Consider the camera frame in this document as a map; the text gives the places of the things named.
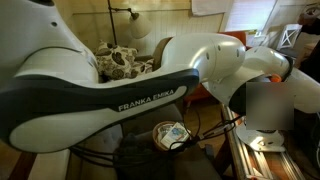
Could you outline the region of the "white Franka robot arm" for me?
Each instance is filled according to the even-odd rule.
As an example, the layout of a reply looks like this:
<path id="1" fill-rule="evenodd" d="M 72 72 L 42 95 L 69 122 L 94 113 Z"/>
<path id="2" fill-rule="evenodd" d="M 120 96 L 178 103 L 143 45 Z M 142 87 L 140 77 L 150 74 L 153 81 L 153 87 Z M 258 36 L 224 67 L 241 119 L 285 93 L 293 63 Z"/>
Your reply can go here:
<path id="1" fill-rule="evenodd" d="M 319 84 L 267 47 L 191 33 L 165 46 L 159 69 L 102 82 L 94 54 L 53 0 L 0 0 L 0 136 L 24 152 L 68 149 L 94 134 L 191 94 L 200 83 L 239 115 L 261 97 L 248 87 L 277 74 L 293 106 L 320 111 Z"/>

